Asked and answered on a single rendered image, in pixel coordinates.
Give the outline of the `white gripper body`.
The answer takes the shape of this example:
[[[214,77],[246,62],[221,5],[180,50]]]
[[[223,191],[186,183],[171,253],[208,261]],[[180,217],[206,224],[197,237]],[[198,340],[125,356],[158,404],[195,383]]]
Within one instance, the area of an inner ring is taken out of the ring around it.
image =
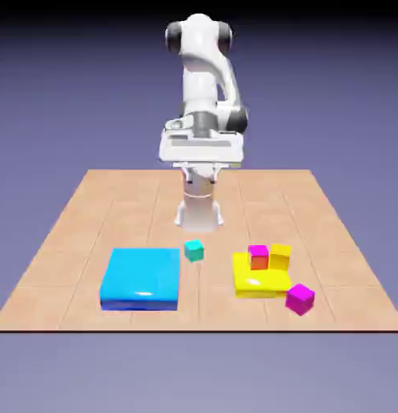
[[[168,163],[240,164],[244,158],[243,135],[210,131],[194,137],[192,129],[163,130],[159,158]]]

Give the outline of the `small teal cube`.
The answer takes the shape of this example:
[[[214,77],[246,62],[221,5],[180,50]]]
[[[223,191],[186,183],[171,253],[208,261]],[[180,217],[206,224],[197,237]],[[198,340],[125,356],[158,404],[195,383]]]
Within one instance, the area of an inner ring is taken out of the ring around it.
[[[204,259],[205,248],[200,240],[188,240],[184,243],[184,256],[190,261],[201,261]]]

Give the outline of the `small magenta cube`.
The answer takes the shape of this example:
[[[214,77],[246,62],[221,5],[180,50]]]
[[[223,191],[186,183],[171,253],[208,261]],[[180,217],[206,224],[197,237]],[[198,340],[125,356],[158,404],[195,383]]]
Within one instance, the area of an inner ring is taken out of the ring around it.
[[[264,244],[248,246],[249,265],[251,270],[264,270],[268,268],[269,251]]]
[[[299,316],[306,314],[314,304],[315,291],[304,284],[294,285],[286,294],[285,306]]]

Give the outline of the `small yellow cube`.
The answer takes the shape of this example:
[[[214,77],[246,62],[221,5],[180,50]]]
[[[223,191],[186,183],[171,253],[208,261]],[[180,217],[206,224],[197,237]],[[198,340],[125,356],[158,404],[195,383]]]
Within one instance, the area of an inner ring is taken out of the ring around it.
[[[268,268],[287,272],[290,262],[291,246],[287,244],[272,244]]]

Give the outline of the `large blue box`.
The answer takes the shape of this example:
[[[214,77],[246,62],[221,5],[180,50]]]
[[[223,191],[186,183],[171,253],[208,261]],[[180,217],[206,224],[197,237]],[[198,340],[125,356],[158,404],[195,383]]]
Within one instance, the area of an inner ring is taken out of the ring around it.
[[[99,298],[105,311],[175,311],[180,284],[178,248],[115,248]]]

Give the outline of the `large yellow box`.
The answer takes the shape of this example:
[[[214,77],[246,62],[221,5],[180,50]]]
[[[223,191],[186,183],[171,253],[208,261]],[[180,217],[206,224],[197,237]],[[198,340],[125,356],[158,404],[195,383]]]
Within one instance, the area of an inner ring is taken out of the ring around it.
[[[232,268],[238,298],[272,298],[286,294],[292,286],[287,271],[251,269],[247,252],[232,254]]]

